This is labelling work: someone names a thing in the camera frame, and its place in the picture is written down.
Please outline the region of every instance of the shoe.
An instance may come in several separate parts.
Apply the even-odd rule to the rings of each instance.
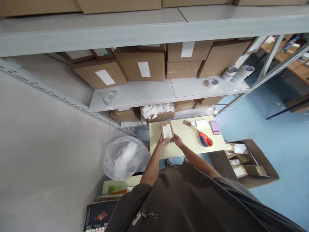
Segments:
[[[166,166],[172,166],[173,165],[173,161],[171,158],[166,159]]]

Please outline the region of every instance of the printed graphic on shirt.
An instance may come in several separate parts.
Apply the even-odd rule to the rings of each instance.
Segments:
[[[149,219],[156,219],[157,218],[157,215],[158,215],[158,210],[155,209],[154,211],[151,211],[151,212],[145,212],[144,210],[140,210],[136,217],[134,218],[133,222],[132,222],[132,225],[135,225],[136,222],[140,219],[141,221],[146,221],[146,220],[149,220]]]

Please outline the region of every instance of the person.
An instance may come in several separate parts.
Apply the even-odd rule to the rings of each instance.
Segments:
[[[106,232],[305,231],[242,184],[223,178],[176,134],[184,164],[159,172],[166,141],[159,139],[140,184],[118,200]]]

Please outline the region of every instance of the clear plastic bag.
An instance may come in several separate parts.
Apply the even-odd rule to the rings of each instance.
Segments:
[[[106,147],[104,173],[113,180],[126,180],[144,170],[149,159],[148,149],[141,140],[133,136],[121,137]]]

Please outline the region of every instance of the yellow table top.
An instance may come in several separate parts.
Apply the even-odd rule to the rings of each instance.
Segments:
[[[189,122],[193,120],[207,120],[208,126],[199,128],[201,132],[206,134],[213,141],[212,147],[204,147],[201,144],[200,138],[198,136],[198,131],[194,126],[187,126],[183,124],[183,121],[187,120]],[[177,134],[183,141],[183,143],[190,148],[196,154],[224,150],[227,145],[222,137],[222,135],[213,135],[209,121],[214,121],[214,116],[203,116],[197,118],[187,118],[187,119],[178,119],[172,120],[172,127],[175,134]],[[160,122],[153,122],[149,124],[149,133],[150,133],[150,154],[152,155],[158,139],[161,135]],[[184,156],[182,151],[176,146],[175,143],[166,144],[161,149],[160,159],[167,159],[172,157]]]

